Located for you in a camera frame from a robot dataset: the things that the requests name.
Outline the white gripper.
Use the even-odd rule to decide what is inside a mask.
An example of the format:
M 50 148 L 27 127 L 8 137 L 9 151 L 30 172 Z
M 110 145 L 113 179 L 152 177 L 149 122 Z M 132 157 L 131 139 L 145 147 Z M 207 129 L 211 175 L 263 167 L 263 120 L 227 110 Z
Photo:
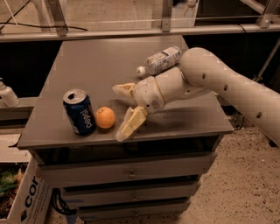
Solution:
M 152 76 L 140 80 L 137 84 L 114 85 L 112 89 L 116 94 L 136 102 L 138 105 L 136 108 L 128 108 L 126 111 L 123 122 L 115 134 L 115 138 L 119 142 L 128 139 L 146 121 L 148 112 L 154 113 L 165 107 L 165 100 L 156 79 Z

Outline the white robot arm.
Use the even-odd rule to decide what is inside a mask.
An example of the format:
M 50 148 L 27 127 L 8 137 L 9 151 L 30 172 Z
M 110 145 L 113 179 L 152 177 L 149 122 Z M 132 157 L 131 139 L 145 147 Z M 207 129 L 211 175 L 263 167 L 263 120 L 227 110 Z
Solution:
M 235 72 L 204 48 L 194 47 L 184 52 L 178 67 L 138 83 L 115 85 L 113 90 L 136 104 L 127 110 L 115 134 L 119 142 L 129 138 L 147 115 L 166 104 L 196 98 L 212 90 L 280 145 L 280 94 Z

